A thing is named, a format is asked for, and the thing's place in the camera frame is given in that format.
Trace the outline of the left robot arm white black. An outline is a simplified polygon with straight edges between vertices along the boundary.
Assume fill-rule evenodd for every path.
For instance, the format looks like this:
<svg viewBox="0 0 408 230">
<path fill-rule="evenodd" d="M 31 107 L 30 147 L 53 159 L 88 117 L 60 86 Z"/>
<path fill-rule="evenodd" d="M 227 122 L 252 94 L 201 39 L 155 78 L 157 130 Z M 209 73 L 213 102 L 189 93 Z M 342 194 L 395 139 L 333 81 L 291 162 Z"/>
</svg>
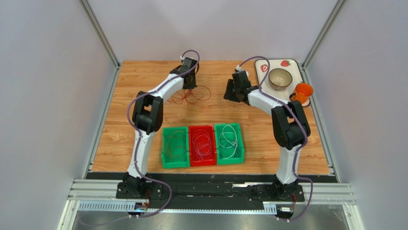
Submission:
<svg viewBox="0 0 408 230">
<path fill-rule="evenodd" d="M 181 64 L 154 89 L 140 91 L 130 103 L 127 118 L 135 129 L 132 160 L 123 180 L 117 186 L 116 198 L 139 199 L 147 195 L 147 162 L 156 132 L 163 124 L 164 103 L 177 91 L 195 88 L 196 69 L 199 61 L 181 57 Z"/>
</svg>

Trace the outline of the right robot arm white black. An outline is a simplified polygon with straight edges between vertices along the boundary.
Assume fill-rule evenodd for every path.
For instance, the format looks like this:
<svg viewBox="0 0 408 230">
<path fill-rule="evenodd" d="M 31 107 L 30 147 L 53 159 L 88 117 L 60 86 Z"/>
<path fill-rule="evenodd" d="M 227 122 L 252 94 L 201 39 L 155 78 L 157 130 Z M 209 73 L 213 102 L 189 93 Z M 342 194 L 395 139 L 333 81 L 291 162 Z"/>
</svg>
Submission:
<svg viewBox="0 0 408 230">
<path fill-rule="evenodd" d="M 252 86 L 245 70 L 237 70 L 227 82 L 224 99 L 261 109 L 272 118 L 273 135 L 280 146 L 279 167 L 272 195 L 277 200 L 291 198 L 299 188 L 299 154 L 306 145 L 310 127 L 299 101 L 278 99 Z"/>
</svg>

